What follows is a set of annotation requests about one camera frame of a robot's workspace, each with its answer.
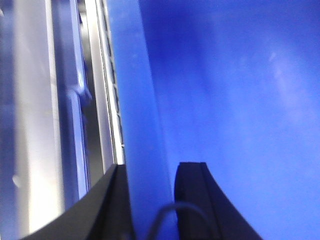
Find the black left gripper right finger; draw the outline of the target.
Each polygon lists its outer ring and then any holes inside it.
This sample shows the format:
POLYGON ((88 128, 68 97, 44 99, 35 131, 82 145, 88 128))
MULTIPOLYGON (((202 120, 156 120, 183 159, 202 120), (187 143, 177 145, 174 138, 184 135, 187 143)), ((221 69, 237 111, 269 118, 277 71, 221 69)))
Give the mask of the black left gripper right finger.
POLYGON ((198 207, 208 220, 192 210, 178 210, 181 240, 260 240, 261 236, 223 193, 204 162, 181 162, 174 182, 174 199, 198 207))

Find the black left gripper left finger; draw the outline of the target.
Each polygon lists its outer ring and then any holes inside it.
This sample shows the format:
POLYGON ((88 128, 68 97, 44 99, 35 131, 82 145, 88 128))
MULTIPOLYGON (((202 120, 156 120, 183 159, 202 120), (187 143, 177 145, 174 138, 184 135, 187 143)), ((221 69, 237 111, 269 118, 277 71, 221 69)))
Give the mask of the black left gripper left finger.
POLYGON ((90 191, 27 240, 134 240, 126 166, 113 164, 90 191))

